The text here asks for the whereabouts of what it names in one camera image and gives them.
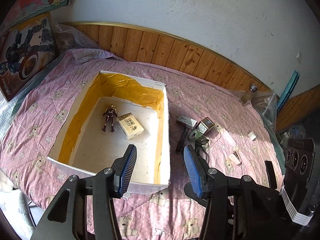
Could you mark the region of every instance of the gold trim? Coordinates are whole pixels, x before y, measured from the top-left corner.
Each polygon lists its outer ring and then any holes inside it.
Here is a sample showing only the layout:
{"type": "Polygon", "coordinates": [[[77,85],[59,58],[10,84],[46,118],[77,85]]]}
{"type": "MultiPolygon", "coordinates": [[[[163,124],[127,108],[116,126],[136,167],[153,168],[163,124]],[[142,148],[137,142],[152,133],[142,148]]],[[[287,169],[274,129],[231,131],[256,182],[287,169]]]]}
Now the gold trim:
{"type": "Polygon", "coordinates": [[[158,35],[169,36],[169,37],[172,37],[174,39],[177,39],[177,40],[183,41],[185,43],[188,43],[191,46],[200,48],[200,49],[202,49],[202,50],[204,50],[206,52],[214,54],[215,56],[225,60],[226,62],[232,64],[233,66],[241,69],[244,73],[246,73],[247,75],[249,75],[250,77],[252,77],[256,81],[258,81],[261,85],[269,88],[265,83],[263,83],[260,79],[258,79],[254,75],[252,75],[249,71],[247,71],[243,67],[239,66],[237,63],[234,63],[230,59],[224,57],[223,55],[215,52],[214,50],[208,49],[207,47],[205,47],[203,45],[200,45],[200,44],[198,44],[196,42],[187,40],[185,38],[179,37],[179,36],[171,34],[171,33],[163,32],[163,31],[159,31],[159,30],[156,30],[156,29],[143,27],[143,26],[139,26],[139,25],[127,24],[127,23],[115,23],[115,22],[68,22],[68,23],[63,23],[63,24],[69,25],[69,26],[75,26],[75,25],[103,25],[103,26],[122,27],[122,28],[135,29],[135,30],[144,31],[144,32],[150,32],[150,33],[154,33],[154,34],[158,34],[158,35]]]}

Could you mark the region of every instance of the small white object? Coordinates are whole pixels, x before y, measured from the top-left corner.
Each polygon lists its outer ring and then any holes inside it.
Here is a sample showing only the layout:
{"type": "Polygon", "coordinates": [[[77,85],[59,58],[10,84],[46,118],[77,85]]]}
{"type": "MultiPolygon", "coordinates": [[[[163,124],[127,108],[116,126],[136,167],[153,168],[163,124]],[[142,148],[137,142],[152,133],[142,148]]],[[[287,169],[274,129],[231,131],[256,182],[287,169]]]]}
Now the small white object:
{"type": "Polygon", "coordinates": [[[253,132],[250,132],[248,136],[252,141],[257,137],[253,132]]]}
{"type": "Polygon", "coordinates": [[[127,140],[144,131],[144,128],[131,113],[117,117],[116,122],[127,140]]]}
{"type": "Polygon", "coordinates": [[[302,60],[302,55],[301,55],[301,52],[299,51],[298,54],[297,54],[297,60],[299,63],[301,63],[301,60],[302,60]]]}
{"type": "Polygon", "coordinates": [[[241,160],[239,158],[239,155],[237,154],[236,151],[233,151],[230,155],[229,155],[229,159],[236,165],[240,165],[241,164],[241,160]]]}
{"type": "Polygon", "coordinates": [[[177,123],[179,123],[183,126],[186,126],[190,129],[193,129],[196,126],[197,121],[193,120],[191,118],[185,117],[183,115],[180,115],[179,118],[177,119],[177,123]]]}

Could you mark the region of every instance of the poster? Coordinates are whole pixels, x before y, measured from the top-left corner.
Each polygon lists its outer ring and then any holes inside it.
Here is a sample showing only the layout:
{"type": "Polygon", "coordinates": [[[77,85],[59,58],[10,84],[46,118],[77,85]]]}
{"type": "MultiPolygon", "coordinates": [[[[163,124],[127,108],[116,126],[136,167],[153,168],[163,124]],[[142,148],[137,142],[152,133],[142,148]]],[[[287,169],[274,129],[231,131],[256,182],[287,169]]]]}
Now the poster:
{"type": "Polygon", "coordinates": [[[58,56],[50,14],[16,26],[0,38],[0,89],[10,101],[23,85],[58,56]]]}
{"type": "Polygon", "coordinates": [[[69,4],[70,0],[16,0],[0,26],[0,35],[28,19],[69,4]]]}

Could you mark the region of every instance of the small box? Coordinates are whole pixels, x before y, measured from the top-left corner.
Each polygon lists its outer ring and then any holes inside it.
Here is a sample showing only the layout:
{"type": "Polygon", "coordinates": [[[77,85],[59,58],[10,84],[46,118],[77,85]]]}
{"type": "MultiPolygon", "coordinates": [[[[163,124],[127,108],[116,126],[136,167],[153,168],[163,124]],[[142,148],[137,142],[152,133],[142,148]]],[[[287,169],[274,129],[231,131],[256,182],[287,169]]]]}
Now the small box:
{"type": "Polygon", "coordinates": [[[117,124],[121,128],[127,140],[144,131],[144,128],[139,124],[132,113],[127,113],[119,116],[117,118],[117,124]]]}
{"type": "Polygon", "coordinates": [[[180,115],[179,118],[177,119],[177,123],[183,126],[186,126],[190,129],[193,129],[196,126],[197,121],[191,118],[185,117],[183,115],[180,115]]]}
{"type": "Polygon", "coordinates": [[[250,132],[248,136],[252,141],[257,137],[253,132],[250,132]]]}
{"type": "Polygon", "coordinates": [[[205,135],[212,127],[214,127],[214,122],[212,122],[209,117],[202,119],[197,125],[197,130],[205,135]]]}

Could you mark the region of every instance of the bed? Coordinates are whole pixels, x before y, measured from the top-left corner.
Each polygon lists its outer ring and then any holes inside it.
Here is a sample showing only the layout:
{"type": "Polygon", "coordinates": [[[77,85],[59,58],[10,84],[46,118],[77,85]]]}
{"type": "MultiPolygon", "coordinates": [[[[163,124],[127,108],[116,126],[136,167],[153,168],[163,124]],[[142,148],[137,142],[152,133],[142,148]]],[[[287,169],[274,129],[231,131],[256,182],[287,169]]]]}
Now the bed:
{"type": "MultiPolygon", "coordinates": [[[[65,121],[65,115],[62,117],[60,113],[70,110],[82,88],[99,70],[153,79],[167,85],[170,185],[157,193],[163,201],[154,201],[157,195],[132,193],[114,200],[123,238],[174,240],[199,236],[205,209],[183,193],[189,179],[182,155],[175,153],[183,131],[176,124],[179,115],[196,120],[208,116],[220,125],[220,129],[208,134],[210,167],[237,178],[248,174],[258,184],[268,187],[264,161],[270,160],[280,188],[283,176],[261,117],[252,106],[243,107],[230,91],[176,70],[127,62],[105,50],[74,49],[26,96],[0,145],[1,169],[41,208],[48,207],[71,175],[58,170],[46,158],[65,121]],[[250,131],[257,135],[254,141],[248,137],[250,131]],[[240,153],[241,166],[228,159],[234,149],[240,153]]],[[[87,227],[94,233],[91,199],[87,205],[87,227]]]]}

